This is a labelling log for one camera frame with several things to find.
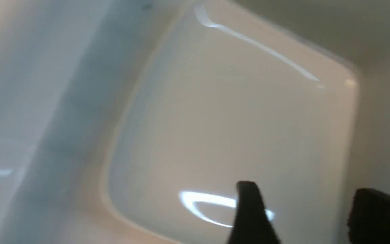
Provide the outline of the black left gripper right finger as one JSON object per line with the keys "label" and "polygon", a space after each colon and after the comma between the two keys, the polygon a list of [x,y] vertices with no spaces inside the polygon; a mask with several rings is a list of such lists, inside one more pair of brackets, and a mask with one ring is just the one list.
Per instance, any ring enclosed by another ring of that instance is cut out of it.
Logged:
{"label": "black left gripper right finger", "polygon": [[348,229],[351,244],[390,244],[390,195],[372,188],[357,189]]}

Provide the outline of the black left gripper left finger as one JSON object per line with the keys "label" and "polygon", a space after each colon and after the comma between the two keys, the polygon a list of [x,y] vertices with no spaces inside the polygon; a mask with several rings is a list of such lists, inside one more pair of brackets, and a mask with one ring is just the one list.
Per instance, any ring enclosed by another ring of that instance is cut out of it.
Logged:
{"label": "black left gripper left finger", "polygon": [[280,244],[266,214],[261,192],[255,182],[239,181],[236,214],[228,244]]}

